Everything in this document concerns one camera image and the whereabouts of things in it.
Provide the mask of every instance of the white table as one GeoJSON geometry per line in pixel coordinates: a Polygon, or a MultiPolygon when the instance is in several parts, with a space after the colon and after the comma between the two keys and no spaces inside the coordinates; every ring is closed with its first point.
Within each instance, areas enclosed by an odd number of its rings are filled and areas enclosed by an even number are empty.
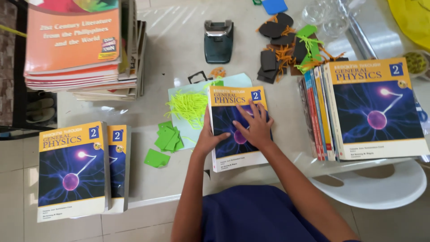
{"type": "MultiPolygon", "coordinates": [[[[286,0],[288,14],[296,21],[293,27],[301,28],[301,11],[309,0],[286,0]]],[[[401,54],[414,46],[400,32],[386,0],[369,0],[357,21],[361,24],[379,58],[401,54]]],[[[274,85],[256,80],[260,67],[260,51],[269,39],[255,33],[268,16],[262,6],[251,0],[190,1],[158,9],[139,9],[138,19],[147,21],[148,42],[145,57],[144,96],[137,102],[80,102],[71,93],[58,94],[58,127],[67,127],[92,121],[106,121],[109,125],[128,124],[132,127],[132,161],[129,207],[150,205],[179,199],[190,149],[172,154],[166,167],[157,169],[143,164],[149,148],[157,150],[157,124],[167,121],[163,115],[169,111],[167,89],[189,84],[187,77],[203,70],[206,74],[218,65],[205,62],[203,53],[204,20],[234,22],[234,47],[231,62],[223,65],[227,75],[245,72],[254,86],[264,86],[269,112],[275,119],[273,138],[282,151],[307,176],[315,177],[344,171],[392,164],[407,158],[380,159],[362,162],[321,162],[311,157],[310,143],[297,77],[285,76],[274,85]]],[[[322,33],[317,36],[325,40],[322,33]]],[[[336,56],[347,51],[350,60],[362,59],[349,33],[326,45],[336,56]]],[[[430,84],[413,82],[415,92],[425,110],[430,110],[430,84]]],[[[207,157],[205,169],[211,170],[207,157]]],[[[268,164],[204,175],[203,194],[218,192],[239,184],[270,184],[279,182],[268,164]]]]}

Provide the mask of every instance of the fingers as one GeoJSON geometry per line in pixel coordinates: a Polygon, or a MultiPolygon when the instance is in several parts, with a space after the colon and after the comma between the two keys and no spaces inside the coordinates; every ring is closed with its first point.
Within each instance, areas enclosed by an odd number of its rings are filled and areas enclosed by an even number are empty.
{"type": "Polygon", "coordinates": [[[233,125],[236,127],[237,130],[239,130],[241,132],[241,134],[246,138],[249,134],[249,130],[247,130],[246,128],[244,128],[239,122],[237,122],[236,120],[233,121],[233,125]]]}
{"type": "Polygon", "coordinates": [[[258,108],[260,109],[260,112],[261,112],[261,119],[266,121],[266,117],[267,117],[266,110],[264,109],[264,105],[261,102],[258,103],[258,108]]]}
{"type": "Polygon", "coordinates": [[[239,110],[240,114],[244,117],[244,119],[248,121],[248,123],[252,121],[251,115],[249,115],[249,113],[243,110],[243,108],[239,104],[236,104],[236,107],[237,107],[237,110],[239,110]]]}
{"type": "Polygon", "coordinates": [[[251,106],[252,112],[254,113],[254,118],[259,118],[260,113],[258,112],[258,108],[255,106],[252,99],[249,99],[249,105],[251,106]]]}
{"type": "Polygon", "coordinates": [[[206,106],[203,129],[210,129],[211,130],[211,118],[209,116],[209,106],[206,106]]]}
{"type": "Polygon", "coordinates": [[[273,125],[274,122],[275,121],[273,120],[273,118],[269,117],[269,121],[267,122],[267,124],[269,125],[269,127],[272,127],[272,125],[273,125]]]}
{"type": "Polygon", "coordinates": [[[218,139],[218,142],[225,140],[226,138],[230,137],[231,133],[222,133],[220,135],[215,136],[218,139]]]}

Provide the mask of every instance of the pink plasma sphere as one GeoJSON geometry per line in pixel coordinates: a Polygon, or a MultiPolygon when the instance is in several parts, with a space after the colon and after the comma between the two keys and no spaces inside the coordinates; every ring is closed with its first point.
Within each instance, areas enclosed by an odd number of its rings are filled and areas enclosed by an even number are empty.
{"type": "Polygon", "coordinates": [[[239,130],[236,130],[236,132],[234,132],[234,141],[240,145],[243,145],[246,142],[246,139],[239,130]]]}
{"type": "Polygon", "coordinates": [[[69,173],[63,178],[63,187],[67,191],[75,190],[78,184],[79,184],[79,178],[78,178],[78,175],[76,174],[69,173]]]}
{"type": "Polygon", "coordinates": [[[367,121],[369,125],[376,130],[381,130],[387,125],[387,117],[381,111],[374,110],[370,112],[369,115],[367,115],[367,121]]]}

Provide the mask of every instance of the white plastic chair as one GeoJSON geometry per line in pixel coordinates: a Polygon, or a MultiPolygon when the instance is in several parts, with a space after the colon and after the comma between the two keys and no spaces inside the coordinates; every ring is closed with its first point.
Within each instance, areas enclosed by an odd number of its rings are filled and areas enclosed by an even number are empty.
{"type": "Polygon", "coordinates": [[[342,203],[366,209],[391,209],[405,206],[418,199],[427,187],[426,174],[414,160],[394,164],[394,174],[374,179],[349,171],[332,174],[343,186],[310,181],[322,192],[342,203]]]}

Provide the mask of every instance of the hand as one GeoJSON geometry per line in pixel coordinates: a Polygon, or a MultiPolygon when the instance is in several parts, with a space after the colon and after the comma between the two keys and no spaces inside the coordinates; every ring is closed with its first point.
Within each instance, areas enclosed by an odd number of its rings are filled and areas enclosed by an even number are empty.
{"type": "Polygon", "coordinates": [[[250,99],[249,105],[251,106],[254,118],[243,110],[239,104],[236,105],[240,114],[249,123],[249,129],[244,128],[236,120],[233,121],[233,125],[242,133],[243,137],[245,137],[247,141],[261,150],[265,145],[272,143],[272,140],[270,139],[270,127],[272,127],[274,120],[270,117],[269,121],[266,122],[266,110],[260,102],[258,102],[257,108],[254,102],[250,99]]]}
{"type": "Polygon", "coordinates": [[[196,148],[193,152],[200,152],[204,156],[207,156],[209,152],[215,149],[215,146],[219,142],[230,137],[230,133],[222,133],[214,136],[211,129],[211,120],[209,117],[209,107],[206,106],[205,119],[203,124],[202,132],[200,133],[199,140],[197,141],[196,148]]]}

